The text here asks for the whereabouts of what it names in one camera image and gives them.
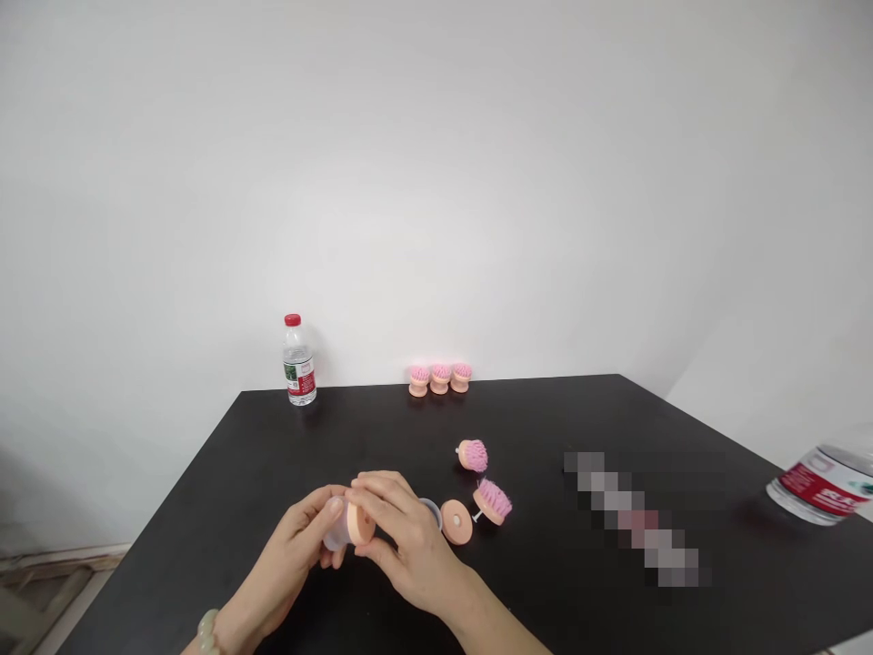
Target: water bottle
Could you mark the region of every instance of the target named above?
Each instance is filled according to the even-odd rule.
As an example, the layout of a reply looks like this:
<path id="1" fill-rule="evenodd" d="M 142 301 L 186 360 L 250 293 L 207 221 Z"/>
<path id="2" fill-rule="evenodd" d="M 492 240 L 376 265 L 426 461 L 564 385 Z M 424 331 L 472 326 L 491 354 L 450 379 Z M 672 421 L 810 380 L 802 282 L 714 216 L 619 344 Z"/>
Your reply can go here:
<path id="1" fill-rule="evenodd" d="M 316 370 L 312 364 L 312 350 L 306 344 L 300 315 L 285 317 L 288 331 L 285 333 L 285 378 L 288 383 L 288 400 L 292 405 L 308 405 L 316 399 Z"/>
<path id="2" fill-rule="evenodd" d="M 813 448 L 767 486 L 783 508 L 834 525 L 873 499 L 873 424 L 855 426 Z"/>

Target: pink bristle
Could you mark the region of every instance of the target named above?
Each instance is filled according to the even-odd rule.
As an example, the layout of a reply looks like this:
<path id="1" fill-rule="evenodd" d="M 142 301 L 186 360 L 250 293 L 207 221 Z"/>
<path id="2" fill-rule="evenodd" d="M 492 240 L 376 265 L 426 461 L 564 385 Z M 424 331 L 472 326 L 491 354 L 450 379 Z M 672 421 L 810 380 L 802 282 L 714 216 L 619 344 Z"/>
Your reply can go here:
<path id="1" fill-rule="evenodd" d="M 485 478 L 479 480 L 479 491 L 488 506 L 504 519 L 512 511 L 512 503 L 507 495 L 491 480 Z"/>
<path id="2" fill-rule="evenodd" d="M 481 473 L 488 468 L 488 451 L 485 450 L 485 444 L 479 439 L 467 442 L 467 445 L 464 446 L 464 457 L 467 459 L 467 464 L 476 473 Z"/>
<path id="3" fill-rule="evenodd" d="M 448 379 L 452 375 L 452 369 L 445 364 L 434 364 L 434 378 Z"/>
<path id="4" fill-rule="evenodd" d="M 473 368 L 469 364 L 455 364 L 455 375 L 470 378 L 473 375 Z"/>
<path id="5" fill-rule="evenodd" d="M 411 367 L 409 369 L 409 376 L 413 380 L 427 382 L 427 380 L 430 378 L 430 371 L 428 371 L 425 367 Z"/>

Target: red label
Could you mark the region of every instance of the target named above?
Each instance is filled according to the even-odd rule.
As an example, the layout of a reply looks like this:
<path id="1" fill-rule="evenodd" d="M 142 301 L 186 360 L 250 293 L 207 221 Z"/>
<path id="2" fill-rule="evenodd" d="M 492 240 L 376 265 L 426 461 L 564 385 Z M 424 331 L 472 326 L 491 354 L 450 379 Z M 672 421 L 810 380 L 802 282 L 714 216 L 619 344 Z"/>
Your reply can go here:
<path id="1" fill-rule="evenodd" d="M 850 494 L 844 489 L 831 484 L 802 463 L 788 469 L 779 478 L 782 486 L 791 493 L 805 500 L 813 507 L 822 509 L 829 514 L 848 516 L 859 505 L 869 499 Z"/>
<path id="2" fill-rule="evenodd" d="M 297 379 L 297 388 L 288 387 L 288 395 L 305 396 L 316 387 L 316 372 L 313 371 L 302 378 Z"/>

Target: right hand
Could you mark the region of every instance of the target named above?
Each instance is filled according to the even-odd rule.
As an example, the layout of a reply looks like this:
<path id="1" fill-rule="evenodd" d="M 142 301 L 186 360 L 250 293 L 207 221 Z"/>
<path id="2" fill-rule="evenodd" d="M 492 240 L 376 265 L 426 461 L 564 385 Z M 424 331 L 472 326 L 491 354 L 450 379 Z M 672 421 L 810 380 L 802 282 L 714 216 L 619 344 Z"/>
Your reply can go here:
<path id="1" fill-rule="evenodd" d="M 469 585 L 471 569 L 455 557 L 431 511 L 395 471 L 360 473 L 346 491 L 397 544 L 383 539 L 357 546 L 355 554 L 373 560 L 401 596 L 420 610 L 446 620 Z"/>

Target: hand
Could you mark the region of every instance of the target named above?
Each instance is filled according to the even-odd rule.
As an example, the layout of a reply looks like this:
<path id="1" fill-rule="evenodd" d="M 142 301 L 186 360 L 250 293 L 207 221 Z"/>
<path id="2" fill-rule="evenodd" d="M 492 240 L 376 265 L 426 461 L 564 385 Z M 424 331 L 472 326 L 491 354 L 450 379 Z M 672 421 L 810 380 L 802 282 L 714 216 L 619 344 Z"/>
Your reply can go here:
<path id="1" fill-rule="evenodd" d="M 355 554 L 373 560 L 410 603 L 447 620 L 468 587 L 471 570 L 455 557 L 409 483 L 395 471 L 361 473 L 346 497 L 397 544 L 394 550 L 376 537 L 356 547 Z"/>
<path id="2" fill-rule="evenodd" d="M 278 628 L 306 582 L 309 570 L 339 569 L 346 549 L 332 553 L 322 539 L 342 514 L 342 485 L 316 489 L 288 508 L 234 597 L 218 612 L 216 643 L 222 655 L 254 651 Z"/>

